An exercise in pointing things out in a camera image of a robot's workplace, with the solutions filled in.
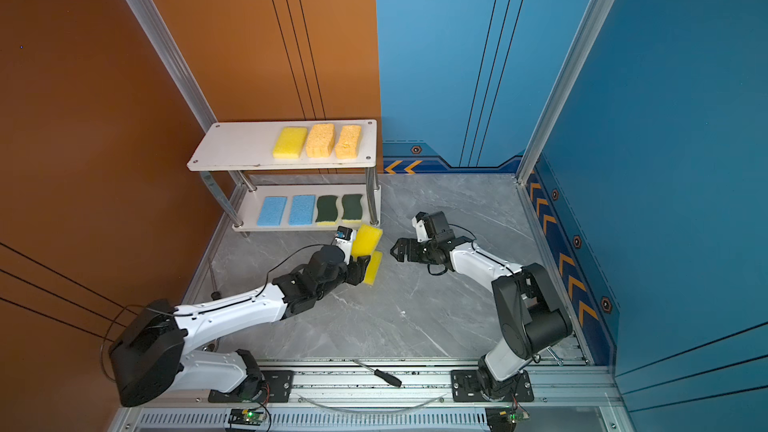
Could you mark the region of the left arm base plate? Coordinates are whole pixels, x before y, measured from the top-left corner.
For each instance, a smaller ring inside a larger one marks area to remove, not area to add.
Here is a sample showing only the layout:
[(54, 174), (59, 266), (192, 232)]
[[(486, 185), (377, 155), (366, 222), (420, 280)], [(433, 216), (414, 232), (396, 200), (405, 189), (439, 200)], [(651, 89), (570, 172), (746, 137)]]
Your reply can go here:
[(293, 387), (292, 370), (262, 371), (259, 378), (247, 377), (232, 392), (211, 390), (209, 403), (287, 403)]

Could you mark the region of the green yellow scouring sponge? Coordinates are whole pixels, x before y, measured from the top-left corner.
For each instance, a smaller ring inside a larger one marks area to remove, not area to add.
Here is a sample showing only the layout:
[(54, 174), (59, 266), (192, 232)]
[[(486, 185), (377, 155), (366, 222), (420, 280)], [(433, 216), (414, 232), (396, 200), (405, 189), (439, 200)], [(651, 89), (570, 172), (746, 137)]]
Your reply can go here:
[(333, 225), (338, 221), (339, 211), (336, 195), (322, 195), (317, 198), (317, 214), (315, 223), (318, 225)]
[(344, 222), (361, 222), (363, 205), (361, 194), (345, 194), (342, 196), (342, 220)]

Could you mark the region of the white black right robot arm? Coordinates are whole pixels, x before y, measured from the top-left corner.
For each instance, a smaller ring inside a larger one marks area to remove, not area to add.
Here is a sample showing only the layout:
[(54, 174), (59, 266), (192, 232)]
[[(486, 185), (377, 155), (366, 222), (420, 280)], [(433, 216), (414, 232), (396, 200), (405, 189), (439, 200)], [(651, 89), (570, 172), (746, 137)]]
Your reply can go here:
[(478, 361), (481, 392), (502, 400), (524, 369), (546, 348), (573, 333), (569, 305), (539, 263), (520, 265), (482, 249), (470, 233), (458, 236), (442, 212), (420, 212), (412, 219), (414, 238), (399, 238), (390, 249), (398, 262), (441, 269), (435, 275), (466, 276), (493, 295), (502, 339)]

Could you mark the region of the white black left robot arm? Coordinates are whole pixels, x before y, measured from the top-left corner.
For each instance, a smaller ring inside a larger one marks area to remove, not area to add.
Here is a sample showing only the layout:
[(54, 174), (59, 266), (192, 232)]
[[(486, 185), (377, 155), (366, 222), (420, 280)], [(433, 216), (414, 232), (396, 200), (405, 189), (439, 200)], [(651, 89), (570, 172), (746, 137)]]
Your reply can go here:
[(257, 290), (201, 304), (146, 306), (108, 350), (124, 407), (166, 392), (207, 390), (215, 402), (261, 402), (267, 380), (251, 352), (206, 352), (224, 336), (275, 323), (313, 308), (340, 285), (357, 286), (377, 271), (382, 255), (351, 256), (324, 245), (308, 263)]

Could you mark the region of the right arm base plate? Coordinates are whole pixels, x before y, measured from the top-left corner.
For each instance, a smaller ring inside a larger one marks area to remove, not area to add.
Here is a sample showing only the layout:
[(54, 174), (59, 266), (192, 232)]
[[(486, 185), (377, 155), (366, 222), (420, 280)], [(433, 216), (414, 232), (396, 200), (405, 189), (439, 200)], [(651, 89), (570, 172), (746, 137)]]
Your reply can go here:
[(526, 371), (497, 381), (485, 370), (453, 370), (450, 372), (450, 379), (455, 402), (530, 403), (535, 400), (533, 386)]

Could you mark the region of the orange yellow sponge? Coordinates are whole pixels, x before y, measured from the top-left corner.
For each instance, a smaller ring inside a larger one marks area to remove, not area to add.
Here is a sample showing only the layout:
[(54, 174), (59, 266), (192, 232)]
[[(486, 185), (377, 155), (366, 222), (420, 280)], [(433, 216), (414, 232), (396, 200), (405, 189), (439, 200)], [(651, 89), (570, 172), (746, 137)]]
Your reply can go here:
[(326, 159), (335, 145), (335, 126), (332, 123), (314, 124), (307, 136), (306, 155), (311, 159)]
[(344, 125), (334, 149), (336, 158), (339, 160), (356, 159), (359, 154), (361, 138), (362, 127), (360, 125)]

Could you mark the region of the blue sponge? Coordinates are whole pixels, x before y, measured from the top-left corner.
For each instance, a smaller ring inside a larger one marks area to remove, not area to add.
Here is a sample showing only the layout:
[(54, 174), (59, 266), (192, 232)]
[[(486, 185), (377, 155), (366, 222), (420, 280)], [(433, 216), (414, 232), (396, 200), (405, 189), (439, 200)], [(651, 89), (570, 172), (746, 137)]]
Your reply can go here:
[(258, 227), (279, 227), (282, 223), (287, 198), (285, 196), (265, 197), (257, 219)]
[(292, 197), (288, 224), (291, 227), (310, 226), (314, 222), (315, 195), (295, 195)]

